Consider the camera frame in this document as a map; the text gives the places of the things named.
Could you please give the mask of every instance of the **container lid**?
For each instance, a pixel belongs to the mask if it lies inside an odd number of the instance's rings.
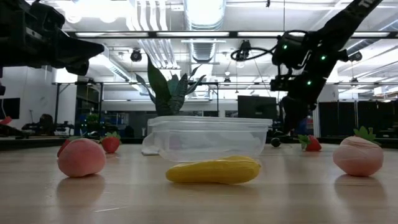
[[[244,124],[266,124],[272,126],[271,119],[254,118],[216,118],[199,116],[160,116],[148,120],[148,126],[155,126],[160,123],[169,122],[194,122],[194,123],[244,123]]]

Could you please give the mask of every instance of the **potted plant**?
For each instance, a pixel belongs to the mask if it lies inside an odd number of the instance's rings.
[[[87,123],[87,133],[93,131],[100,131],[101,125],[98,122],[98,114],[89,114],[86,118]]]
[[[158,116],[177,115],[184,104],[185,95],[193,93],[206,76],[201,76],[197,82],[189,86],[188,80],[194,76],[198,68],[195,68],[189,77],[187,74],[184,74],[178,80],[177,75],[172,75],[170,80],[166,80],[162,72],[152,64],[148,57],[149,85],[155,92],[155,96],[150,92],[150,88],[146,85],[145,80],[138,74],[136,74],[136,77],[137,81],[148,90],[150,100],[155,104]]]

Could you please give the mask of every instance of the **clear plastic container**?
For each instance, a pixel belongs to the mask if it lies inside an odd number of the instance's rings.
[[[269,119],[159,117],[148,121],[152,132],[143,145],[175,162],[230,155],[257,157],[271,125]]]

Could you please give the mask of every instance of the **ventilation duct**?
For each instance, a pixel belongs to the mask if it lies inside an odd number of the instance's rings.
[[[137,80],[133,78],[129,72],[127,72],[122,68],[122,66],[109,57],[109,49],[105,45],[104,51],[101,54],[90,58],[90,63],[105,66],[107,69],[109,69],[109,71],[111,71],[114,75],[121,77],[125,82],[137,82]],[[139,85],[132,85],[132,87],[139,92],[146,92],[146,89]]]
[[[381,31],[381,32],[398,31],[398,20],[390,23],[389,25],[385,26],[384,28],[380,29],[379,31]],[[348,53],[348,55],[353,55],[356,52],[364,49],[365,47],[368,47],[368,46],[376,43],[379,40],[380,39],[365,39],[365,40],[361,40],[358,43],[356,43],[356,44],[352,45],[351,47],[349,47],[347,49],[347,53]]]
[[[220,30],[223,25],[226,0],[183,0],[185,22],[188,30]],[[216,44],[191,43],[190,51],[195,61],[207,63],[216,52]]]

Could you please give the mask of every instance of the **pink peach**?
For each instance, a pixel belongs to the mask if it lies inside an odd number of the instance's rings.
[[[58,158],[59,169],[69,177],[83,177],[100,172],[106,163],[102,147],[90,139],[69,143]]]
[[[333,153],[333,162],[349,175],[367,177],[383,165],[383,150],[377,144],[359,137],[344,139]]]

